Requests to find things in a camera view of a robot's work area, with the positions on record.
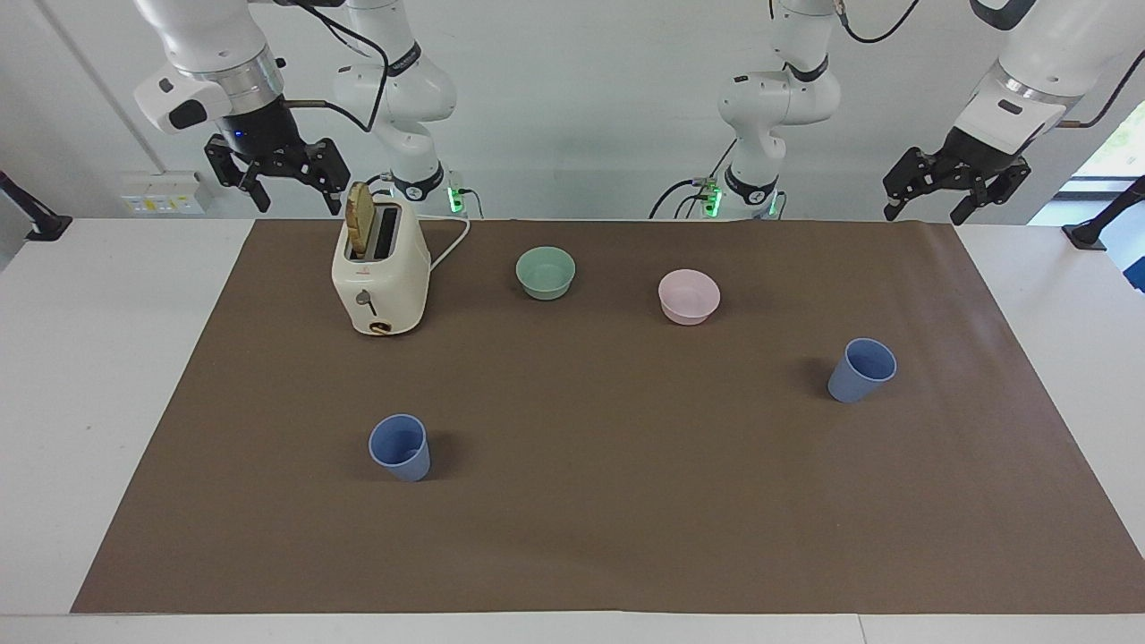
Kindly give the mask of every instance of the table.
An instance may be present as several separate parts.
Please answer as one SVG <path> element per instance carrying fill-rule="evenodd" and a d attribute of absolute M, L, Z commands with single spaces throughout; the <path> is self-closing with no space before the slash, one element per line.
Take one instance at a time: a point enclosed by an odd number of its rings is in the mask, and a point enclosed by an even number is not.
<path fill-rule="evenodd" d="M 80 220 L 0 274 L 0 614 L 63 615 L 221 291 L 248 221 Z M 968 226 L 966 249 L 1142 549 L 1145 299 L 1057 229 Z M 140 340 L 147 355 L 124 351 Z M 0 619 L 0 639 L 931 641 L 993 633 L 1137 641 L 1145 615 L 960 618 L 591 614 Z M 985 636 L 982 641 L 990 641 Z"/>

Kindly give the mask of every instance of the power outlet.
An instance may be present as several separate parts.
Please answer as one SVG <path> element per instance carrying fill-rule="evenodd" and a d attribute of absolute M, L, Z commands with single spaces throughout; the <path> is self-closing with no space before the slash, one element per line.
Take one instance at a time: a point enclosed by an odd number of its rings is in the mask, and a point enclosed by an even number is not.
<path fill-rule="evenodd" d="M 120 198 L 135 215 L 206 214 L 211 195 L 194 172 L 125 174 Z"/>

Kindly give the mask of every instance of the brown tablecloth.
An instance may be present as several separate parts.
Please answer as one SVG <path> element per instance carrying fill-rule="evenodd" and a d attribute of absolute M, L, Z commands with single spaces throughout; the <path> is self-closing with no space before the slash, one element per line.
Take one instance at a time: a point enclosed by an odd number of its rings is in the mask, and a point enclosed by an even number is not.
<path fill-rule="evenodd" d="M 395 338 L 352 330 L 337 234 L 255 225 L 73 611 L 1145 612 L 949 227 L 476 222 Z M 539 244 L 576 258 L 561 300 L 516 285 Z M 722 289 L 702 327 L 660 312 L 679 267 Z M 844 406 L 856 336 L 899 376 Z M 366 453 L 394 413 L 424 482 Z"/>

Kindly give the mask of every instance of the green bowl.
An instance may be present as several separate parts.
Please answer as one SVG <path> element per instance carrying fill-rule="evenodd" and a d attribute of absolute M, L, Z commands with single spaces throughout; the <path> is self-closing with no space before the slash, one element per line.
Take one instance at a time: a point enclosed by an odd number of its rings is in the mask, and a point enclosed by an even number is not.
<path fill-rule="evenodd" d="M 516 278 L 534 299 L 551 300 L 563 296 L 574 275 L 572 256 L 555 246 L 537 246 L 516 260 Z"/>

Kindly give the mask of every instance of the cup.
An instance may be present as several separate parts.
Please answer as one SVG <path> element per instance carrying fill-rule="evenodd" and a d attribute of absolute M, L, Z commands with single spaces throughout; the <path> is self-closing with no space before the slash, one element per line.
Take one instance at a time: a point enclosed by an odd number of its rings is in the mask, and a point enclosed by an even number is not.
<path fill-rule="evenodd" d="M 370 432 L 370 457 L 398 479 L 413 482 L 429 473 L 426 427 L 409 414 L 396 414 Z"/>
<path fill-rule="evenodd" d="M 847 343 L 827 391 L 839 402 L 859 402 L 894 377 L 899 364 L 886 345 L 870 338 Z"/>

